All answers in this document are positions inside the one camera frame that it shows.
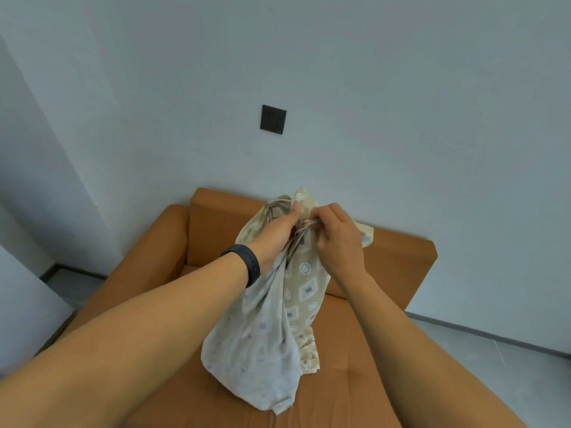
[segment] orange couch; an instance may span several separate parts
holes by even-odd
[[[263,204],[199,188],[190,207],[170,205],[62,336],[113,306],[218,258]],[[367,271],[402,309],[436,258],[431,241],[377,228],[373,244],[365,248]],[[334,281],[329,283],[313,330],[321,369],[302,376],[295,404],[282,414],[256,410],[232,395],[204,369],[198,349],[124,426],[400,427],[363,332]]]

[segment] dark baseboard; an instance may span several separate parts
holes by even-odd
[[[52,267],[47,269],[46,272],[42,273],[42,275],[39,278],[41,281],[43,281],[47,284],[47,282],[50,279],[52,279],[54,277],[54,275],[56,273],[58,273],[58,271],[61,269],[69,270],[70,272],[79,273],[79,274],[82,274],[85,276],[90,276],[92,278],[101,279],[103,281],[107,279],[107,275],[104,275],[102,273],[88,272],[87,270],[83,270],[83,269],[79,269],[77,267],[68,266],[68,265],[59,264],[59,263],[56,263]]]
[[[528,344],[527,342],[518,341],[516,339],[504,338],[498,335],[494,335],[493,333],[478,331],[477,329],[468,328],[466,326],[460,326],[454,323],[448,323],[447,321],[437,320],[431,317],[420,316],[418,314],[413,314],[412,312],[406,312],[406,314],[409,318],[413,320],[424,321],[425,323],[442,326],[448,329],[454,329],[455,331],[470,333],[472,335],[480,336],[482,338],[488,338],[493,341],[503,342],[504,344],[515,345],[516,347],[525,348],[526,350],[532,350],[534,352],[545,353],[549,354],[550,356],[556,356],[563,359],[571,360],[571,354],[569,353],[547,349],[545,347],[540,347],[539,345]]]
[[[50,338],[45,342],[44,345],[42,345],[42,348],[40,348],[38,350],[38,352],[36,354],[34,354],[34,357],[39,355],[41,352],[43,352],[46,348],[48,348],[49,346],[53,345],[53,343],[55,341],[58,340],[58,338],[60,337],[60,335],[63,333],[63,331],[65,331],[68,326],[70,325],[70,323],[73,321],[73,319],[75,318],[75,316],[78,314],[79,311],[75,310],[71,313],[71,315],[66,319],[66,321],[64,321],[62,323],[62,325],[60,327],[58,327],[58,330],[55,331],[52,336],[50,336]]]

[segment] black wristband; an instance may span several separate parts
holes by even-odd
[[[238,254],[240,258],[243,259],[246,263],[246,267],[248,268],[248,285],[246,285],[246,288],[248,288],[260,277],[260,263],[258,263],[258,259],[252,250],[246,245],[234,245],[220,254],[220,257],[227,254],[228,252],[234,252],[235,254]]]

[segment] forearm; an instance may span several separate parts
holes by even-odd
[[[247,281],[230,253],[93,319],[0,385],[4,421],[119,423],[189,359]]]
[[[340,282],[406,428],[524,427],[466,368],[421,331],[367,274]]]

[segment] sofa backrest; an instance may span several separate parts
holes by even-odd
[[[198,188],[190,199],[187,265],[204,266],[232,246],[240,230],[265,203]],[[365,248],[365,267],[385,293],[405,309],[438,257],[430,240],[375,228]],[[345,298],[334,280],[327,294]]]

